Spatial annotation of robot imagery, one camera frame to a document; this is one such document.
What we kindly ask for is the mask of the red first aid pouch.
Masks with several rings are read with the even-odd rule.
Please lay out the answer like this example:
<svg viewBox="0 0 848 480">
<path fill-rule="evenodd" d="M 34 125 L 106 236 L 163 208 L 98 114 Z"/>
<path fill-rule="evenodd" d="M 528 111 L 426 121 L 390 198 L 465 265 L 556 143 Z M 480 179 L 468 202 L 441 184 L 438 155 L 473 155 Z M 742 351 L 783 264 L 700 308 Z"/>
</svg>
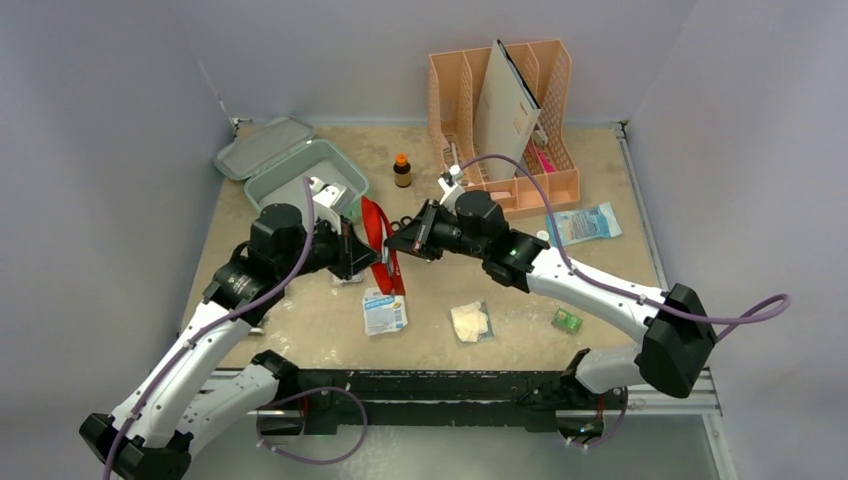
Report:
<svg viewBox="0 0 848 480">
<path fill-rule="evenodd" d="M 391 222 L 383 209 L 366 196 L 361 198 L 362 221 L 368 245 L 378 253 L 378 261 L 371 266 L 372 275 L 383 295 L 406 294 L 397 252 L 385 246 L 393 234 Z"/>
</svg>

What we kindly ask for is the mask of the black handled scissors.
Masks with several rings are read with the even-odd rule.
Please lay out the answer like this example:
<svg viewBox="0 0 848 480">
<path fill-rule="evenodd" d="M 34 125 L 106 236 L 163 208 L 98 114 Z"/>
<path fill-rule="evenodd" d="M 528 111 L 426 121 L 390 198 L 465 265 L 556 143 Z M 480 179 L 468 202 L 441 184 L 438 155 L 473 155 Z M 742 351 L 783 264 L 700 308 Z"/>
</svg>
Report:
<svg viewBox="0 0 848 480">
<path fill-rule="evenodd" d="M 393 233 L 397 233 L 407 225 L 409 225 L 413 221 L 413 218 L 410 216 L 402 216 L 397 220 L 390 222 L 390 227 Z"/>
</svg>

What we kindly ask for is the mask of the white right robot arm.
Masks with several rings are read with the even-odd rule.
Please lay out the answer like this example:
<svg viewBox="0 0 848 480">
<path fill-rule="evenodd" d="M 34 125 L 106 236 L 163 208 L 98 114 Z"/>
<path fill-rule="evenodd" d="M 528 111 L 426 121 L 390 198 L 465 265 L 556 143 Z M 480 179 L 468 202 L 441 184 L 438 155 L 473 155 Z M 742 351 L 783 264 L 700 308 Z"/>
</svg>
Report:
<svg viewBox="0 0 848 480">
<path fill-rule="evenodd" d="M 691 288 L 664 291 L 565 260 L 548 242 L 512 228 L 483 191 L 460 194 L 452 208 L 427 201 L 384 245 L 427 261 L 444 252 L 479 259 L 496 283 L 564 302 L 629 336 L 628 345 L 576 354 L 561 381 L 564 399 L 576 407 L 640 384 L 686 398 L 717 343 L 712 327 L 692 319 L 705 310 Z"/>
</svg>

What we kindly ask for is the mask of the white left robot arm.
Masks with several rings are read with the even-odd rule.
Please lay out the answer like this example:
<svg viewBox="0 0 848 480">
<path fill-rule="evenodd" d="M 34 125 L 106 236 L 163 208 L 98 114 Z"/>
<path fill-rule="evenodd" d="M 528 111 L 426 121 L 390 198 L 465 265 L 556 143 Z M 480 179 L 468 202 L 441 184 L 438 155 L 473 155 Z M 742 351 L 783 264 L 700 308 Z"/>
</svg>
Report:
<svg viewBox="0 0 848 480">
<path fill-rule="evenodd" d="M 104 477 L 179 479 L 215 436 L 249 411 L 309 398 L 328 402 L 334 385 L 269 350 L 212 393 L 201 388 L 292 280 L 321 270 L 347 279 L 379 260 L 331 207 L 265 208 L 148 377 L 110 413 L 93 413 L 81 425 Z"/>
</svg>

